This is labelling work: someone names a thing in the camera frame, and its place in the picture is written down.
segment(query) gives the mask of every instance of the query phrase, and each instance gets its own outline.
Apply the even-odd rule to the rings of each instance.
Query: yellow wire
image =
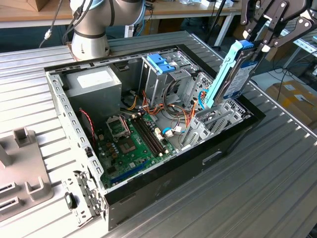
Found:
[[[131,107],[127,108],[128,111],[131,111],[135,108],[135,106],[137,105],[137,98],[138,96],[136,95],[135,98],[134,98],[134,103]]]

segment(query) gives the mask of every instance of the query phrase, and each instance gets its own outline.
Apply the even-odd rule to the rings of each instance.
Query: motherboard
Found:
[[[99,161],[104,169],[101,176],[105,188],[134,176],[176,153],[161,136],[150,115],[136,118],[110,118],[101,129],[98,140]]]

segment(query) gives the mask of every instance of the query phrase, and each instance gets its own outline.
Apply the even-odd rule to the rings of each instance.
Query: power cable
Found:
[[[59,10],[60,10],[60,7],[61,7],[62,2],[63,2],[63,0],[59,0],[59,3],[58,3],[58,6],[57,6],[55,15],[54,15],[54,17],[53,17],[53,21],[52,21],[52,23],[51,23],[51,27],[50,27],[50,28],[48,29],[48,31],[45,33],[44,39],[43,39],[42,42],[40,43],[39,48],[41,48],[42,45],[43,45],[43,43],[44,43],[45,41],[47,41],[47,40],[51,37],[52,32],[53,32],[53,27],[54,27],[54,24],[55,24],[55,21],[56,21],[56,18],[57,18],[57,15],[58,15],[58,12],[59,12]]]

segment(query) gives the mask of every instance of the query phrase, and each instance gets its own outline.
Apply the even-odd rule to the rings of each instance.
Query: chip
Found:
[[[117,145],[123,154],[127,154],[136,149],[136,146],[131,138],[120,139]]]
[[[108,174],[112,174],[114,172],[116,172],[117,170],[115,169],[114,166],[111,166],[110,168],[107,169]]]

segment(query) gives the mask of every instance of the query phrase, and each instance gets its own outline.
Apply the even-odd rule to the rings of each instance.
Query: metal bracket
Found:
[[[106,209],[106,202],[98,193],[97,186],[88,172],[74,171],[62,184],[66,190],[65,199],[68,208],[72,209],[79,227],[84,226]]]
[[[276,10],[275,16],[272,18],[272,21],[270,22],[270,24],[268,26],[268,32],[263,39],[263,43],[265,45],[267,45],[268,43],[271,42],[272,37],[274,36],[274,30],[275,30],[276,26],[278,25],[279,21],[281,20],[287,7],[288,7],[288,2],[283,1],[283,2],[281,2],[278,9]]]
[[[298,18],[295,29],[284,37],[276,39],[272,42],[272,46],[279,48],[288,42],[293,42],[312,30],[317,28],[317,20],[315,20],[310,11],[306,11]]]

